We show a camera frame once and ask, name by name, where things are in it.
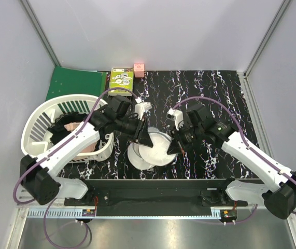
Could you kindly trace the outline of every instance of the small pink cube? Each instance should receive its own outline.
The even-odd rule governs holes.
[[[134,75],[136,78],[144,77],[144,64],[134,64]]]

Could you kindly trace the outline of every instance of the white wall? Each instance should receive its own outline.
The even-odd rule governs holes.
[[[275,159],[296,170],[296,1],[249,80]]]
[[[0,0],[0,248],[14,211],[20,138],[31,112],[45,100],[53,64],[18,0]]]
[[[282,0],[29,0],[65,67],[244,71]]]

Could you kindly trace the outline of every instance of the robotic arm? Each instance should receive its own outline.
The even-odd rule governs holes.
[[[83,126],[83,122],[71,134],[37,158],[26,155],[21,160],[20,176],[35,163],[40,162],[40,165],[27,175],[21,185],[40,205],[47,204],[56,197],[74,198],[83,203],[91,202],[93,190],[88,189],[83,180],[60,178],[58,174],[84,148],[114,130],[127,134],[130,141],[152,147],[147,119],[144,116],[144,112],[151,108],[151,104],[138,100],[135,105],[137,117],[126,116],[130,105],[129,99],[117,95],[108,105],[93,112],[79,134],[77,132]]]
[[[261,156],[273,163],[279,171],[255,155],[242,140],[237,128],[231,124],[214,121],[210,110],[201,104],[196,104],[187,110],[190,124],[184,124],[183,113],[179,110],[170,110],[168,118],[175,122],[171,131],[173,138],[168,154],[184,153],[194,144],[205,140],[237,158],[251,169],[265,185],[232,181],[225,190],[234,201],[242,200],[248,203],[264,204],[275,216],[286,219],[296,208],[296,186],[282,173],[296,181],[296,171],[273,160],[248,139],[249,147],[254,148]]]

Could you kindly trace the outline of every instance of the black marble tabletop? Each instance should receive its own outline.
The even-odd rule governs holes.
[[[179,101],[198,95],[215,99],[228,107],[240,122],[245,135],[258,144],[236,71],[147,71],[145,78],[134,80],[134,93],[151,102],[149,125],[163,132],[170,130],[167,111]],[[180,109],[185,111],[196,102],[184,104]],[[209,106],[215,119],[231,122],[228,114],[218,105],[208,101],[202,103]],[[169,165],[140,171],[128,160],[129,144],[124,135],[116,133],[114,151],[108,160],[69,164],[61,176],[86,179],[257,178],[238,160],[206,143],[178,155]]]

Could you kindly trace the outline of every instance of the white laundry basket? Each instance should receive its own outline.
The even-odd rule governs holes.
[[[53,145],[50,142],[52,133],[47,129],[54,121],[63,114],[79,112],[88,114],[92,109],[97,97],[86,94],[72,94],[50,99],[40,105],[29,117],[25,124],[21,137],[22,152],[32,157],[49,150]],[[104,100],[99,101],[96,109],[107,104]],[[90,160],[103,161],[110,157],[113,145],[114,134],[106,135],[107,143],[100,142],[96,151],[90,153],[79,153],[71,162],[86,162]]]

